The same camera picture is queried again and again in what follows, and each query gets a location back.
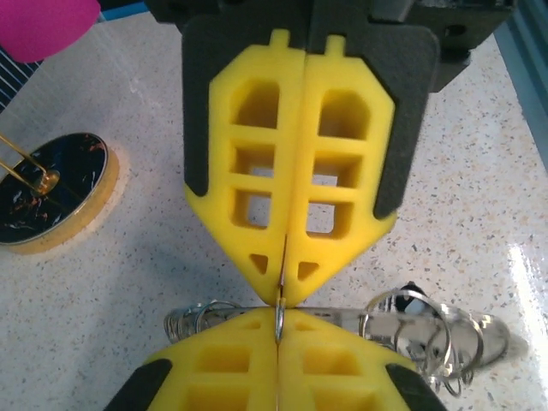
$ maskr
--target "pink object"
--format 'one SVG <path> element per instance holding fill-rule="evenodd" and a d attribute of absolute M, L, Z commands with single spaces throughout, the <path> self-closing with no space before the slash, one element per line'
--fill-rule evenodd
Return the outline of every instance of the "pink object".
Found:
<path fill-rule="evenodd" d="M 0 0 L 0 45 L 31 63 L 73 44 L 97 21 L 97 0 Z"/>

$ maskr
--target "speckled countertop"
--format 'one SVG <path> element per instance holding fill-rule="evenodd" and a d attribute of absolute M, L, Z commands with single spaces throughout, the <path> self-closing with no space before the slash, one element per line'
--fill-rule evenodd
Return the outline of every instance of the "speckled countertop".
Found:
<path fill-rule="evenodd" d="M 0 409 L 101 409 L 167 345 L 170 309 L 259 304 L 183 197 L 180 49 L 176 29 L 149 15 L 98 25 L 0 115 L 26 149 L 85 130 L 122 164 L 114 196 L 72 241 L 0 251 Z M 15 161 L 5 147 L 0 157 Z M 547 220 L 546 171 L 489 39 L 430 99 L 395 229 L 307 304 L 362 307 L 414 280 L 437 301 L 496 314 L 529 354 L 442 398 L 455 411 L 548 409 Z"/>

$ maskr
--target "gold metal rod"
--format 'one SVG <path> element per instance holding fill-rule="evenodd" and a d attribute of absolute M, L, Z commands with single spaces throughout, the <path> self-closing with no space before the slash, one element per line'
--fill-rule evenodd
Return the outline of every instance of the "gold metal rod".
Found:
<path fill-rule="evenodd" d="M 18 146 L 16 146 L 14 143 L 12 143 L 11 141 L 9 141 L 8 139 L 6 139 L 2 133 L 0 133 L 0 140 L 3 141 L 7 146 L 9 146 L 10 148 L 12 148 L 13 150 L 15 150 L 16 152 L 18 152 L 24 159 L 26 159 L 27 161 L 30 161 L 32 164 L 34 164 L 36 167 L 38 167 L 39 169 L 42 170 L 42 173 L 44 175 L 46 175 L 47 173 L 47 170 L 42 167 L 33 157 L 29 156 L 28 154 L 26 154 L 23 150 L 21 150 Z"/>
<path fill-rule="evenodd" d="M 32 190 L 35 189 L 35 186 L 25 180 L 23 176 L 21 176 L 17 171 L 13 170 L 11 167 L 9 167 L 4 161 L 0 160 L 0 166 L 4 167 L 13 177 L 15 177 L 17 180 L 25 184 L 26 186 L 29 186 Z"/>

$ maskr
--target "striped fabric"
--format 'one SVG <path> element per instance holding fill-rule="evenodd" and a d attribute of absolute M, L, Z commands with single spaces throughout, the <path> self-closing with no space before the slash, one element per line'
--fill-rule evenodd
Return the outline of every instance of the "striped fabric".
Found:
<path fill-rule="evenodd" d="M 0 113 L 15 97 L 41 62 L 30 64 L 15 63 L 0 47 Z"/>

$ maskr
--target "pink balloon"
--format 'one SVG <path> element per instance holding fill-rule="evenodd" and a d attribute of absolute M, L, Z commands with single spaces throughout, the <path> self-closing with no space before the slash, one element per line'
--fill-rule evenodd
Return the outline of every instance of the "pink balloon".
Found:
<path fill-rule="evenodd" d="M 97 21 L 97 0 L 0 0 L 0 45 L 19 63 L 52 56 Z"/>

